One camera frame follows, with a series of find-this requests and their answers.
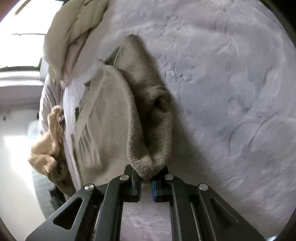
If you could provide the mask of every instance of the metal screw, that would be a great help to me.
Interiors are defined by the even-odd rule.
[[[124,174],[124,175],[121,175],[119,179],[122,181],[126,181],[129,179],[129,176]]]
[[[166,174],[165,175],[165,179],[168,180],[168,181],[170,181],[170,180],[173,180],[174,179],[174,176],[171,175],[171,174]]]
[[[209,187],[207,186],[207,184],[204,184],[204,183],[200,184],[198,187],[202,191],[206,191],[206,190],[209,189]]]
[[[87,190],[87,191],[91,191],[94,189],[94,185],[93,184],[86,184],[84,186],[84,189]]]

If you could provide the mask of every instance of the window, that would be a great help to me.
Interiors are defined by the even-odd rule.
[[[63,2],[22,0],[0,23],[0,72],[39,71],[44,36]]]

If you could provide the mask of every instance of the white bedsheet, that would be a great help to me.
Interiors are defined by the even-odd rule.
[[[129,34],[141,37],[172,95],[171,173],[208,183],[266,238],[279,234],[296,206],[296,50],[257,0],[110,1],[63,97],[76,188],[74,109],[97,59]],[[122,241],[171,240],[167,212],[148,203],[126,206]]]

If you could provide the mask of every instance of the bed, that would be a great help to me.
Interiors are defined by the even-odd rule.
[[[296,49],[257,0],[109,2],[62,96],[76,190],[86,183],[73,158],[75,108],[99,59],[129,34],[140,37],[171,95],[170,173],[209,184],[265,238],[279,234],[296,206]],[[171,240],[170,233],[168,205],[152,203],[143,185],[141,202],[124,205],[121,241]]]

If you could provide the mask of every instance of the brown towel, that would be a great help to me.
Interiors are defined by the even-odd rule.
[[[31,147],[28,161],[36,171],[46,175],[63,193],[72,196],[75,194],[75,188],[63,148],[63,109],[58,105],[54,106],[47,119],[49,131],[43,133],[37,143]]]
[[[139,39],[129,35],[86,83],[74,148],[82,184],[109,182],[127,164],[146,180],[168,162],[170,98]]]

